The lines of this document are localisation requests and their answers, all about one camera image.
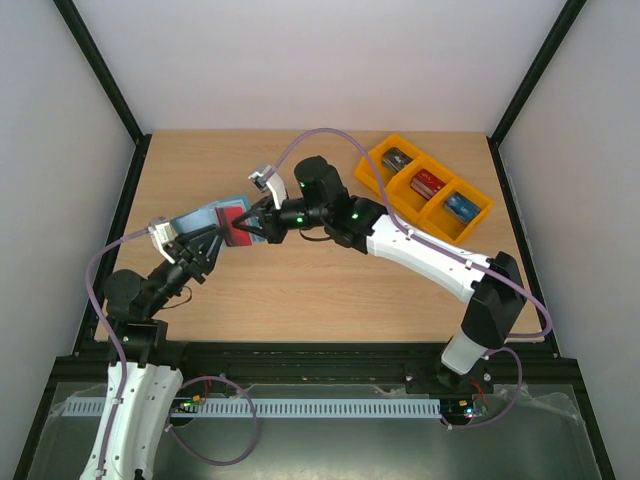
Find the wooden table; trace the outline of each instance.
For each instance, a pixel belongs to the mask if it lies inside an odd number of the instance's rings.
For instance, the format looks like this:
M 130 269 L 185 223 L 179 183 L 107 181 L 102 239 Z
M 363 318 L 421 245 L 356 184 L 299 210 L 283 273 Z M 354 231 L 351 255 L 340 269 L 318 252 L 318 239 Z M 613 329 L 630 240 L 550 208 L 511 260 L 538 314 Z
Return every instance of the wooden table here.
M 256 201 L 261 194 L 247 175 L 259 164 L 273 164 L 299 133 L 155 132 L 127 232 L 145 227 L 154 217 L 173 218 L 230 195 L 247 193 Z M 353 135 L 369 149 L 388 132 Z M 504 250 L 520 261 L 484 134 L 401 135 L 495 199 L 489 216 L 461 246 L 487 255 Z M 328 134 L 300 144 L 280 170 L 292 196 L 297 194 L 296 162 L 318 154 L 336 166 L 351 193 L 376 198 L 352 176 L 360 154 L 345 140 Z M 149 238 L 143 237 L 122 247 L 116 269 L 148 275 L 161 261 Z M 190 285 L 193 301 L 156 316 L 169 323 L 169 339 L 446 341 L 459 330 L 466 308 L 443 288 L 404 267 L 333 242 L 307 242 L 296 232 L 289 233 L 282 245 L 225 249 L 207 282 Z M 514 331 L 539 330 L 535 309 L 527 304 Z M 97 335 L 105 338 L 104 331 Z

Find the yellow box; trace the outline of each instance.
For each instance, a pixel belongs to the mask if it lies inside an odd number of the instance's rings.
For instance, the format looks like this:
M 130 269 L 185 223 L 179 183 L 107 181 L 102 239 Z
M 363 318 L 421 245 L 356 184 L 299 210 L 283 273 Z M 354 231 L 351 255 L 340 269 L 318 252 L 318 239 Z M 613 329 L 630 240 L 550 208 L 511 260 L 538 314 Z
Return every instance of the yellow box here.
M 400 149 L 412 158 L 411 162 L 396 174 L 382 164 L 382 155 L 392 147 Z M 369 150 L 369 155 L 380 173 L 387 196 L 396 212 L 408 222 L 441 240 L 454 245 L 459 244 L 493 207 L 493 200 L 400 135 L 389 136 Z M 428 170 L 445 183 L 445 186 L 429 200 L 411 188 L 411 180 L 422 169 Z M 360 160 L 354 176 L 380 195 L 373 170 L 366 158 Z M 444 209 L 444 202 L 454 192 L 464 195 L 480 208 L 478 215 L 468 225 Z

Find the blue can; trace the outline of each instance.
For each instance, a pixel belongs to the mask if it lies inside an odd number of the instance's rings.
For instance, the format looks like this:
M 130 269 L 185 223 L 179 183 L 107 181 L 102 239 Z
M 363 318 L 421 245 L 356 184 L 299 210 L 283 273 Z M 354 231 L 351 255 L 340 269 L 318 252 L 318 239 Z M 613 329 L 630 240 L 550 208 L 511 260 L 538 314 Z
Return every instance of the blue can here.
M 480 213 L 480 207 L 458 192 L 452 193 L 445 200 L 444 209 L 465 225 Z

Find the yellow organizer bin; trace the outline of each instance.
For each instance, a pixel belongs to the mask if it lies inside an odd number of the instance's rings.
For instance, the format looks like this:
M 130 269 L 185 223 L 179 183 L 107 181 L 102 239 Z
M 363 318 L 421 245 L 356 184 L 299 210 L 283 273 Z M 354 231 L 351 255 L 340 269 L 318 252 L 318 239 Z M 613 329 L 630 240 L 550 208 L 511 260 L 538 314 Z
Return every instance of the yellow organizer bin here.
M 382 164 L 382 155 L 392 147 L 400 149 L 412 158 L 412 161 L 396 174 Z M 410 223 L 445 242 L 454 245 L 461 243 L 489 214 L 493 206 L 493 200 L 400 135 L 389 136 L 371 149 L 369 155 L 380 172 L 393 208 Z M 429 200 L 411 188 L 411 179 L 423 168 L 445 183 L 445 186 Z M 354 176 L 380 195 L 380 189 L 366 158 L 360 160 Z M 464 195 L 480 208 L 480 213 L 467 225 L 444 209 L 445 200 L 454 192 Z

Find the gray wall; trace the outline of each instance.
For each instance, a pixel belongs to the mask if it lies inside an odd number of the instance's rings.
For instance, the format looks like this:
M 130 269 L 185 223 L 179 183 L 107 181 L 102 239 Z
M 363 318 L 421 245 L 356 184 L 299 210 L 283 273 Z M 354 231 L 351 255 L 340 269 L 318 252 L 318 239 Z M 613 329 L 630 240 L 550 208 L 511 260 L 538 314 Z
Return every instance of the gray wall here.
M 145 131 L 491 131 L 564 0 L 76 3 Z
M 0 479 L 71 352 L 132 152 L 53 2 L 0 2 Z
M 640 471 L 639 19 L 634 0 L 587 2 L 502 148 L 621 479 Z

